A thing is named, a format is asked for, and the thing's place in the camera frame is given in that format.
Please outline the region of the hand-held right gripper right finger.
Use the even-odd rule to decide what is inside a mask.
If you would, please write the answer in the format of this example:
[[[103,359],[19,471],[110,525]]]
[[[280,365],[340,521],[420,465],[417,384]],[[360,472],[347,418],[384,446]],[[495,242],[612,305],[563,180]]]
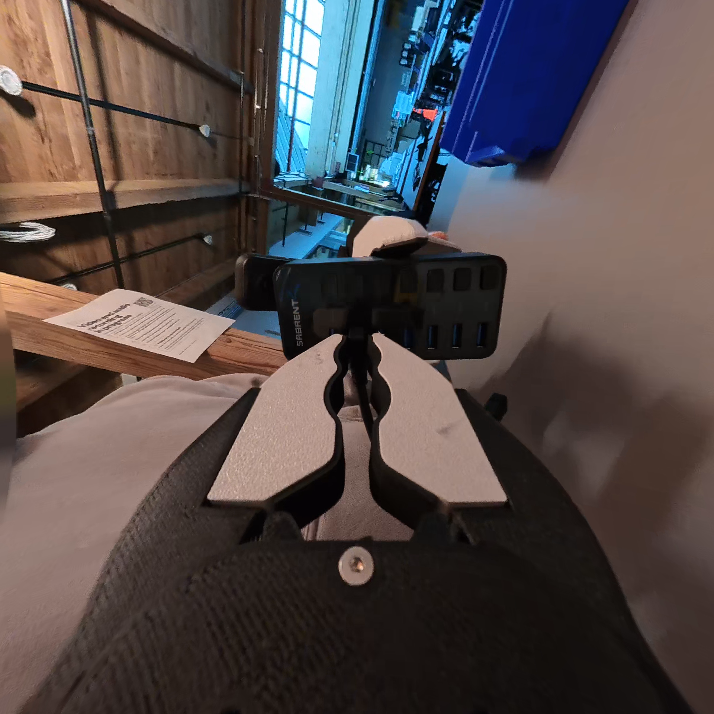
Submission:
[[[400,522],[501,507],[504,488],[451,382],[384,334],[370,336],[370,491]]]

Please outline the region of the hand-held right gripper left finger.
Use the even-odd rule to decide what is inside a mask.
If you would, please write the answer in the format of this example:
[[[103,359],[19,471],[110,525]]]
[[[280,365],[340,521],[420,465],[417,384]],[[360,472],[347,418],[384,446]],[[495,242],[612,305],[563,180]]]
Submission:
[[[293,358],[258,389],[207,499],[313,522],[344,492],[344,335]]]

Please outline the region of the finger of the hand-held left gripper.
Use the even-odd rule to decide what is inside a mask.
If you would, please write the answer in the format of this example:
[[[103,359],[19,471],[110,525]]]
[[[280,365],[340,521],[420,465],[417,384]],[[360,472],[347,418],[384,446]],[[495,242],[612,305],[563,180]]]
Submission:
[[[374,216],[356,234],[352,258],[404,258],[423,248],[429,239],[426,229],[414,219]]]

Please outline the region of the black usb hub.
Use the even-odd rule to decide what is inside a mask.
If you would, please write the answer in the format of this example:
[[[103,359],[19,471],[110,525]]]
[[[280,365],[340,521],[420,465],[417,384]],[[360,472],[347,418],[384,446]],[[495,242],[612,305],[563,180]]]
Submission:
[[[425,360],[488,358],[506,272],[501,257],[480,253],[289,261],[273,275],[283,354],[359,329]]]

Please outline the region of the wooden beam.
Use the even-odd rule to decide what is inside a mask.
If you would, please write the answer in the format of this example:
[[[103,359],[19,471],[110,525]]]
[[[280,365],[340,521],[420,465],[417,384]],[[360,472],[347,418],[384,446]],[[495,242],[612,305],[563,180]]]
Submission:
[[[195,363],[187,363],[51,325],[46,318],[81,308],[95,296],[21,276],[1,273],[1,296],[14,349],[86,367],[141,378],[203,380],[234,373],[269,376],[286,362],[279,340],[234,328]]]

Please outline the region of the white printed paper notice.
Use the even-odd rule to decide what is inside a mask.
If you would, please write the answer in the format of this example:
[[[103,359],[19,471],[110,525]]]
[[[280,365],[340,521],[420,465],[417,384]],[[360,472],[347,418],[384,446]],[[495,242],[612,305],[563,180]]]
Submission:
[[[132,290],[115,289],[46,323],[195,363],[234,321]]]

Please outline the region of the paned window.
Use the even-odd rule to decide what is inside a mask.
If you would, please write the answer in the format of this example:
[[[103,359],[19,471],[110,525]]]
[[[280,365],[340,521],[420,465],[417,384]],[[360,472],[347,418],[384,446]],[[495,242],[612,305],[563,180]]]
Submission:
[[[282,174],[306,171],[324,12],[324,1],[283,3],[275,151]]]

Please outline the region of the person in beige hoodie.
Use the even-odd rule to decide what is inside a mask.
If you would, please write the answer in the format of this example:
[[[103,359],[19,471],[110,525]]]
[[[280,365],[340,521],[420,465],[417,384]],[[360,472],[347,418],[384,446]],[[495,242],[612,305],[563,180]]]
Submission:
[[[1,518],[1,712],[404,713],[418,666],[378,612],[377,540],[411,528],[370,492],[351,378],[342,495],[308,526],[207,502],[253,374],[144,379],[16,442]]]

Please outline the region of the black metal pipe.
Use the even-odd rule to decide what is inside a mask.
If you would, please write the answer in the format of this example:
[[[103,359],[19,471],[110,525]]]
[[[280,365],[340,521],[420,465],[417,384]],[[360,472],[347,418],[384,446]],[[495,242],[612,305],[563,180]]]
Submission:
[[[106,185],[103,177],[102,161],[99,154],[99,146],[96,140],[96,130],[94,127],[94,121],[91,112],[91,103],[89,101],[90,98],[86,88],[86,79],[84,75],[83,65],[81,62],[81,53],[78,47],[74,17],[69,1],[60,1],[60,5],[64,18],[68,47],[71,55],[74,76],[78,89],[79,103],[81,104],[86,136],[88,138],[92,165],[94,168],[94,176],[102,209],[103,224],[106,232],[107,241],[109,242],[109,250],[112,257],[113,271],[118,288],[124,289],[125,281],[120,262],[119,247],[116,241],[116,236],[113,228],[112,209],[109,203],[109,197],[106,191]]]

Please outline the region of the blue plastic bin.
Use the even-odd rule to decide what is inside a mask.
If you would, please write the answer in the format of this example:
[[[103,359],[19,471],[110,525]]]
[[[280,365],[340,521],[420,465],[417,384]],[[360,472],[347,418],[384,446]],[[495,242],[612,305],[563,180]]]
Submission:
[[[440,145],[465,164],[555,150],[627,1],[485,1]]]

